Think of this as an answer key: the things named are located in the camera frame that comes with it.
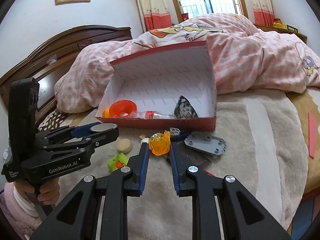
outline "white cuff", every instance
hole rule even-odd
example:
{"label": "white cuff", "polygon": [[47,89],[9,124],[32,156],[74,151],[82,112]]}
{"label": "white cuff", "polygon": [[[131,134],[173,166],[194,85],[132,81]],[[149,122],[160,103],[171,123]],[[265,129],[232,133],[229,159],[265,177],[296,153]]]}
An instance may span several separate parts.
{"label": "white cuff", "polygon": [[34,218],[38,217],[38,213],[36,212],[35,207],[32,204],[30,204],[28,201],[26,201],[23,197],[20,196],[20,194],[16,189],[16,186],[14,186],[13,188],[13,195],[14,195],[14,198],[16,199],[16,202],[24,210],[24,212],[26,212],[28,215]]}

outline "wooden cabinet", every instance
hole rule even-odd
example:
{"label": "wooden cabinet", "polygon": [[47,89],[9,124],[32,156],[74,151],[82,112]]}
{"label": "wooden cabinet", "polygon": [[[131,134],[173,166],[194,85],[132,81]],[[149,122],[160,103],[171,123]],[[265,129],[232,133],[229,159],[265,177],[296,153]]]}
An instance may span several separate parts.
{"label": "wooden cabinet", "polygon": [[269,27],[269,26],[264,26],[264,25],[257,25],[254,23],[254,26],[256,26],[258,29],[263,30],[264,32],[271,32],[271,31],[275,31],[278,33],[288,33],[288,34],[295,34],[297,35],[297,37],[299,39],[301,39],[305,44],[307,44],[307,36],[301,34],[301,33],[296,33],[290,30],[285,30],[285,29],[281,29],[281,28],[276,28],[276,27]]}

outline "beige round object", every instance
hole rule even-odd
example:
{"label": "beige round object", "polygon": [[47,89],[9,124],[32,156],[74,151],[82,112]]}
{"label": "beige round object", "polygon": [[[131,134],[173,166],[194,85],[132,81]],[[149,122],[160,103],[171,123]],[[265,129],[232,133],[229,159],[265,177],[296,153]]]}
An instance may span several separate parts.
{"label": "beige round object", "polygon": [[126,153],[131,151],[132,143],[127,138],[120,139],[117,142],[117,149],[118,149],[119,152],[126,154]]}

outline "human hand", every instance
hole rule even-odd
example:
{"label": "human hand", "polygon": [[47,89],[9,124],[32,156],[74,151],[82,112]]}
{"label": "human hand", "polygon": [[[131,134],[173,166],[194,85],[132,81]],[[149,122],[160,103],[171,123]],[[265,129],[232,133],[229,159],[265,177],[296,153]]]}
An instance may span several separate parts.
{"label": "human hand", "polygon": [[[58,184],[59,178],[52,179],[40,186],[40,194],[38,195],[38,201],[43,202],[45,205],[55,204],[60,196],[60,186]],[[25,200],[30,202],[28,199],[27,193],[34,193],[35,188],[26,180],[17,180],[14,182],[14,185],[20,194]]]}

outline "silver screw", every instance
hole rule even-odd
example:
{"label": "silver screw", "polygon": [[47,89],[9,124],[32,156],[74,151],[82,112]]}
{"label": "silver screw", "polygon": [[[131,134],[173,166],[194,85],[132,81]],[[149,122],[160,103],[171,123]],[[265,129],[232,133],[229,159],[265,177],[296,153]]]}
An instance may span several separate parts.
{"label": "silver screw", "polygon": [[190,171],[190,172],[192,172],[192,173],[195,173],[195,172],[198,171],[198,168],[197,168],[196,166],[190,166],[190,167],[188,168],[188,171]]}
{"label": "silver screw", "polygon": [[226,176],[226,181],[229,183],[232,183],[232,182],[236,181],[236,178],[232,175],[228,175],[228,176]]}
{"label": "silver screw", "polygon": [[130,171],[130,167],[124,166],[124,167],[121,168],[121,171],[124,172],[124,173],[127,173],[127,172]]}
{"label": "silver screw", "polygon": [[83,180],[84,180],[85,182],[90,182],[90,181],[93,180],[93,176],[87,175],[87,176],[85,176],[85,177],[83,178]]}

